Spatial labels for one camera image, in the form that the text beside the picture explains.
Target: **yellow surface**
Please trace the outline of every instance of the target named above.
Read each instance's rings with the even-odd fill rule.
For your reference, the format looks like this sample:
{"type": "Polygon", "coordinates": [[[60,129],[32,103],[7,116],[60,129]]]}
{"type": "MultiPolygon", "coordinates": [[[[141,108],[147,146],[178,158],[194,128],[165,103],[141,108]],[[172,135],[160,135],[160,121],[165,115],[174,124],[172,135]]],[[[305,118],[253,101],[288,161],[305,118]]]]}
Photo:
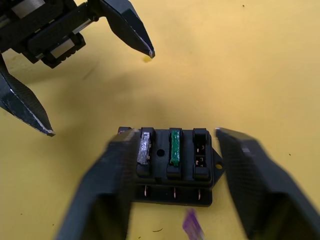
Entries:
{"type": "MultiPolygon", "coordinates": [[[[320,1],[132,3],[156,50],[151,62],[105,19],[86,28],[87,46],[53,70],[4,54],[56,136],[0,110],[0,239],[52,239],[79,179],[119,126],[245,132],[319,209],[320,1]]],[[[186,240],[185,210],[134,204],[128,239],[186,240]]],[[[224,177],[212,206],[197,212],[208,240],[245,239],[224,177]]]]}

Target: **mounting hole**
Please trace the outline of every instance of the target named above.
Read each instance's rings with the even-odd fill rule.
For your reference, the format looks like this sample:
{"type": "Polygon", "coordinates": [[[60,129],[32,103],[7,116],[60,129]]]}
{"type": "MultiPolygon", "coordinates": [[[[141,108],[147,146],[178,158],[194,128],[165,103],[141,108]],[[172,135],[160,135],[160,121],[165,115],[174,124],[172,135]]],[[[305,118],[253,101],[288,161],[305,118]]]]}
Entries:
{"type": "Polygon", "coordinates": [[[215,167],[216,167],[217,169],[222,169],[222,168],[223,168],[220,163],[217,163],[217,164],[215,165],[215,167]]]}
{"type": "Polygon", "coordinates": [[[158,151],[156,151],[156,154],[159,156],[159,157],[163,157],[165,155],[165,150],[163,149],[158,149],[158,151]]]}

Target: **purple blade fuse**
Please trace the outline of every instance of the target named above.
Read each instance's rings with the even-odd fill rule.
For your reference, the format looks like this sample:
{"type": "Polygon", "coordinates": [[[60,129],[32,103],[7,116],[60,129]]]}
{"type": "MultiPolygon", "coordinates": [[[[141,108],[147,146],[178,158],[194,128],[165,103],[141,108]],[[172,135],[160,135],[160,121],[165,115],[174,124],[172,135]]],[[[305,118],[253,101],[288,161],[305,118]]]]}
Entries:
{"type": "Polygon", "coordinates": [[[190,240],[205,240],[204,232],[200,227],[196,217],[196,211],[194,209],[189,209],[187,211],[182,228],[190,240]]]}

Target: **yellow table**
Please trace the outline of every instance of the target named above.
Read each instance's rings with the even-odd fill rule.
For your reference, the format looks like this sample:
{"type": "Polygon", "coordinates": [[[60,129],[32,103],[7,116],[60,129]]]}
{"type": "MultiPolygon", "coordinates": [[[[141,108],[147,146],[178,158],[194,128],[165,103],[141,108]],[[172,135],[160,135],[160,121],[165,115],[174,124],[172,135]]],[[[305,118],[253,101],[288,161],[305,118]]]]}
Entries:
{"type": "MultiPolygon", "coordinates": [[[[86,28],[87,46],[53,70],[4,54],[10,72],[45,107],[56,136],[0,110],[0,239],[52,239],[81,176],[119,126],[245,132],[319,210],[320,1],[132,3],[156,51],[151,62],[113,35],[105,19],[86,28]]],[[[133,206],[129,240],[187,239],[186,207],[133,206]]],[[[208,240],[245,239],[225,177],[212,206],[196,210],[208,240]]]]}

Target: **green blade fuse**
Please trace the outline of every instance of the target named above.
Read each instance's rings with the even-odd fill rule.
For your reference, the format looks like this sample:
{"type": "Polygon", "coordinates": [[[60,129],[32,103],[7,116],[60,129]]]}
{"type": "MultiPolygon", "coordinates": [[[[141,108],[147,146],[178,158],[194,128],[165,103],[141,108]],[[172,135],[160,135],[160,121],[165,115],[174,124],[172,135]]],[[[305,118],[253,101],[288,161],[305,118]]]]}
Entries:
{"type": "Polygon", "coordinates": [[[180,131],[171,132],[171,163],[178,167],[180,162],[180,131]]]}

